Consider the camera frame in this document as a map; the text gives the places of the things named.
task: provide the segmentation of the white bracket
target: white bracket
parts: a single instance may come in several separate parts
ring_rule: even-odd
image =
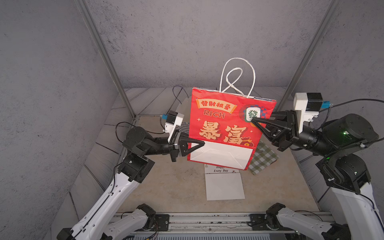
[[[172,135],[176,129],[176,126],[181,126],[181,123],[183,122],[183,118],[184,118],[184,114],[177,113],[174,124],[170,124],[166,122],[164,128],[165,128],[165,132],[169,133],[168,142],[170,142],[170,139],[172,138]]]
[[[319,112],[306,111],[308,104],[307,93],[296,93],[293,99],[293,108],[297,112],[299,133],[303,131],[304,122],[313,122],[313,117],[317,118]]]

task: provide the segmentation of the concrete wall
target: concrete wall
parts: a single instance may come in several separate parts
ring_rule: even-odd
[[[295,92],[321,92],[323,99],[334,104],[357,98],[384,100],[383,12],[384,2],[380,0],[343,2]],[[382,103],[355,102],[333,108],[329,120],[356,113],[366,118],[383,137],[383,112]],[[368,166],[374,197],[384,217],[384,141],[356,155]],[[318,175],[318,171],[312,171],[306,178],[322,181]],[[321,196],[325,189],[321,186],[313,190]]]
[[[73,1],[0,1],[0,238],[41,239],[117,91]]]
[[[87,0],[123,87],[217,87],[243,57],[256,86],[287,86],[330,0]],[[250,67],[237,86],[251,86]]]

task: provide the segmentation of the bag handle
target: bag handle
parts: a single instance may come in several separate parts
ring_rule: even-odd
[[[252,92],[252,90],[253,90],[253,87],[254,87],[254,85],[255,85],[256,74],[255,74],[255,69],[252,67],[252,65],[249,63],[249,61],[245,60],[244,58],[231,58],[231,59],[229,59],[229,60],[225,63],[224,68],[223,68],[223,71],[221,72],[221,79],[220,79],[220,88],[219,88],[219,92],[220,92],[220,93],[223,93],[223,92],[225,92],[228,88],[233,88],[233,89],[236,90],[237,92],[241,93],[241,94],[243,95],[243,97],[245,97],[245,96],[244,96],[244,93],[243,93],[242,91],[240,91],[239,89],[237,89],[237,88],[234,86],[235,82],[237,82],[237,80],[239,80],[239,78],[240,78],[241,75],[243,74],[243,70],[242,70],[241,68],[234,68],[234,69],[232,69],[231,71],[229,71],[229,72],[227,73],[227,76],[226,76],[226,78],[225,78],[225,81],[228,83],[229,86],[226,87],[223,91],[221,91],[221,85],[222,85],[222,82],[223,82],[223,75],[224,75],[225,66],[227,65],[227,63],[228,63],[229,61],[231,61],[231,60],[233,60],[233,59],[244,60],[244,61],[245,61],[246,63],[248,63],[248,65],[251,66],[251,68],[252,68],[252,71],[253,71],[253,84],[252,84],[251,90],[249,91],[248,95],[246,96],[246,98],[249,98],[249,96],[251,95],[251,92]],[[236,78],[235,81],[233,81],[233,83],[230,83],[229,80],[228,80],[228,76],[229,76],[229,74],[230,74],[231,72],[233,72],[233,71],[235,71],[235,70],[240,70],[240,71],[241,71],[241,72],[240,72],[240,75]]]

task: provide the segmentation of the cable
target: cable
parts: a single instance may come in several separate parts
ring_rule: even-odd
[[[299,151],[299,150],[303,150],[303,148],[301,148],[301,147],[298,147],[298,148],[291,148],[291,147],[289,147],[292,151]]]
[[[341,105],[344,105],[344,104],[347,104],[347,103],[352,103],[352,102],[356,102],[356,101],[375,101],[375,102],[381,102],[381,103],[384,103],[383,100],[378,100],[378,99],[370,99],[370,98],[360,98],[360,99],[355,99],[355,100],[351,100],[351,101],[348,101],[348,102],[345,102],[345,103],[340,103],[340,104],[337,104],[337,105],[334,105],[334,107],[338,107],[338,106],[341,106]]]
[[[347,104],[347,103],[357,102],[357,101],[374,101],[374,102],[384,103],[383,100],[379,100],[379,99],[359,98],[359,99],[351,100],[351,101],[348,101],[348,102],[344,102],[344,103],[336,104],[336,105],[333,106],[333,108],[334,108],[334,107],[338,107],[338,106],[342,106],[342,105]],[[368,144],[372,144],[372,143],[375,143],[375,142],[380,142],[380,141],[382,141],[382,140],[384,140],[384,137],[382,137],[382,138],[380,138],[380,139],[378,139],[378,140],[372,141],[372,142],[368,142],[368,143],[366,143],[366,145],[368,145]]]
[[[130,236],[126,236],[126,237],[123,238],[122,240],[128,240],[128,239],[131,239],[131,238],[135,238],[135,236],[132,236],[132,235],[130,235]]]
[[[343,187],[343,186],[340,186],[339,184],[335,183],[335,181],[333,181],[333,184],[335,184],[336,186],[342,187],[342,188],[343,188],[344,190],[346,190],[346,191],[356,193],[357,195],[363,196],[363,197],[365,197],[366,199],[368,199],[368,200],[372,203],[372,209],[374,210],[374,212],[375,212],[375,214],[376,214],[376,217],[377,217],[377,219],[379,220],[379,223],[380,223],[380,225],[381,225],[381,229],[384,231],[383,223],[381,222],[381,219],[380,219],[380,217],[379,217],[377,211],[375,210],[375,204],[373,203],[373,201],[372,201],[369,197],[367,197],[367,196],[365,196],[365,195],[363,195],[363,194],[361,194],[361,193],[358,193],[358,192],[349,190],[348,188],[345,188],[345,187]]]
[[[328,117],[329,117],[329,114],[331,113],[331,108],[332,108],[332,104],[331,104],[331,105],[329,106],[329,108],[328,108],[327,116],[325,117],[323,123],[322,123],[318,128],[316,128],[316,129],[311,128],[311,122],[308,123],[308,127],[309,127],[311,130],[313,130],[313,131],[317,131],[317,130],[319,130],[320,128],[322,128],[322,127],[324,126],[324,124],[327,122],[327,119],[328,119]]]
[[[113,167],[113,186],[112,186],[112,190],[109,192],[109,193],[112,193],[113,189],[115,188],[115,182],[116,182],[116,178],[115,178],[115,169],[116,167],[118,167],[119,165],[121,165],[123,162],[119,163],[118,165],[114,166]]]
[[[259,226],[259,225],[263,225],[263,224],[266,224],[266,221],[265,222],[262,222],[262,223],[258,223],[258,224],[252,224],[251,222],[249,223],[247,223],[247,225],[248,226],[250,226],[250,227],[256,227],[256,226]]]
[[[157,234],[157,236],[159,235],[159,226],[157,225],[157,221],[155,221],[155,226],[156,226],[156,231],[155,231],[155,233],[152,234],[151,236],[149,236],[147,239],[150,240],[150,239],[154,238],[156,234]]]
[[[307,211],[307,210],[297,210],[297,211],[295,211],[295,212],[310,212],[310,211]],[[319,215],[317,215],[317,214],[314,213],[314,212],[310,212],[310,213],[316,215],[316,216],[323,222],[323,220],[321,219],[321,217],[320,217]]]
[[[181,90],[184,90],[185,94],[187,95],[187,98],[189,98],[189,96],[188,96],[188,94],[187,94],[187,91],[186,91],[182,86],[179,86],[179,85],[175,85],[175,86],[173,86],[173,88],[172,88],[173,96],[175,96],[175,98],[176,98],[176,99],[180,102],[180,104],[181,104],[181,101],[176,97],[175,92],[173,91],[173,89],[175,89],[175,87],[181,87]]]
[[[119,166],[121,163],[119,163],[118,165],[116,165],[114,168],[113,168],[113,186],[112,186],[112,190],[109,192],[109,193],[112,193],[113,191],[113,188],[115,187],[115,183],[116,183],[116,178],[115,178],[115,168],[117,166]],[[103,203],[99,206],[99,208],[93,213],[93,215],[91,216],[91,218],[89,218],[88,222],[83,226],[83,229],[85,229],[86,225],[88,225],[88,223],[91,221],[91,219],[93,218],[93,216],[95,216],[95,214],[99,211],[99,209],[103,206],[103,204],[106,202],[106,200],[109,198],[109,196],[111,195],[108,195],[105,200],[103,201]],[[82,230],[80,230],[71,240],[75,239],[80,233],[81,233]]]
[[[121,142],[122,143],[122,141],[119,139],[119,137],[118,137],[118,125],[119,124],[121,124],[121,123],[128,123],[129,125],[131,125],[131,126],[134,126],[134,127],[136,127],[135,125],[133,125],[132,123],[129,123],[129,122],[119,122],[119,123],[117,123],[116,124],[116,126],[115,126],[115,135],[116,135],[116,138],[119,140],[119,142]],[[153,134],[164,134],[165,132],[151,132],[151,131],[147,131],[147,132],[149,132],[149,133],[153,133]]]
[[[314,156],[314,155],[312,154],[312,155],[310,155],[309,157],[306,157],[306,158],[304,158],[303,160],[299,161],[299,163],[305,162],[305,161],[307,161],[308,159],[310,159],[310,158],[313,157],[313,156]]]
[[[319,198],[319,200],[317,201],[317,203],[320,203],[320,201],[323,199],[323,197],[325,196],[325,194],[328,192],[328,190],[330,189],[331,187],[328,187],[327,190],[325,190],[325,192],[321,195],[321,197]]]
[[[122,219],[122,215],[123,215],[123,214],[130,214],[130,213],[132,213],[132,212],[123,212],[123,213],[121,214],[120,219]]]
[[[115,127],[116,138],[119,140],[119,142],[122,143],[122,141],[121,141],[121,140],[119,139],[119,137],[118,137],[118,125],[119,125],[120,123],[128,123],[128,124],[131,125],[131,126],[134,126],[134,127],[136,127],[136,126],[133,125],[132,123],[129,123],[129,122],[119,122],[119,123],[116,124],[116,127]]]
[[[163,124],[161,123],[161,119],[162,119],[162,116],[160,116],[160,126],[163,128],[164,132],[165,132],[165,128],[163,127]]]

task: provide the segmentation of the green checkered cloth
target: green checkered cloth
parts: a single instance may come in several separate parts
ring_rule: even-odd
[[[248,170],[253,175],[258,174],[261,170],[271,165],[274,161],[279,158],[277,154],[272,151],[263,141],[259,141],[256,147],[256,152],[253,155],[251,163],[249,164]]]

